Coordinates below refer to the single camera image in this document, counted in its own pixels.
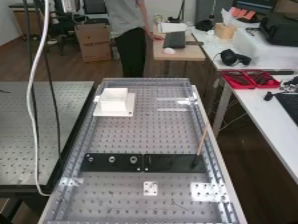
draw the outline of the black chair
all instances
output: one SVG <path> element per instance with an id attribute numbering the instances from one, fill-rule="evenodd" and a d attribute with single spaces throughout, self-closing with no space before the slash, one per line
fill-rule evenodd
<path id="1" fill-rule="evenodd" d="M 49 35 L 57 40 L 60 55 L 62 56 L 64 47 L 66 44 L 72 45 L 74 48 L 78 48 L 74 27 L 77 23 L 86 20 L 86 17 L 81 15 L 72 16 L 69 14 L 57 13 L 57 16 L 51 19 Z"/>

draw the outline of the red tray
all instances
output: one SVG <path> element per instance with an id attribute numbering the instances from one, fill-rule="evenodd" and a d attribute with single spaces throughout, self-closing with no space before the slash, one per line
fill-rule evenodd
<path id="1" fill-rule="evenodd" d="M 262 70 L 245 70 L 245 75 L 251 79 L 259 89 L 279 88 L 281 83 Z"/>
<path id="2" fill-rule="evenodd" d="M 255 83 L 249 76 L 238 70 L 225 70 L 221 72 L 222 77 L 234 89 L 254 89 Z"/>

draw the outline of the computer monitor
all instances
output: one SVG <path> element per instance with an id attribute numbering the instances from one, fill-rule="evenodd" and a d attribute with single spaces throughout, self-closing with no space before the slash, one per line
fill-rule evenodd
<path id="1" fill-rule="evenodd" d="M 255 11 L 261 14 L 270 13 L 277 5 L 277 0 L 234 0 L 233 6 Z"/>
<path id="2" fill-rule="evenodd" d="M 85 14 L 106 14 L 104 0 L 84 0 Z"/>

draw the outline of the black pants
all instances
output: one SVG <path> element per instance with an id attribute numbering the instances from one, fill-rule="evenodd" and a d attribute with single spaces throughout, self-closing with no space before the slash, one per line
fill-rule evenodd
<path id="1" fill-rule="evenodd" d="M 142 28 L 136 28 L 116 38 L 124 77 L 142 77 L 146 61 L 146 36 Z"/>

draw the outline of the gray shirt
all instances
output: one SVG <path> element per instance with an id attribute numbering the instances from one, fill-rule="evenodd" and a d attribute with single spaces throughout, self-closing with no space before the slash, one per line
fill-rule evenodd
<path id="1" fill-rule="evenodd" d="M 145 26 L 136 0 L 105 0 L 105 5 L 113 37 L 118 37 L 129 30 Z"/>

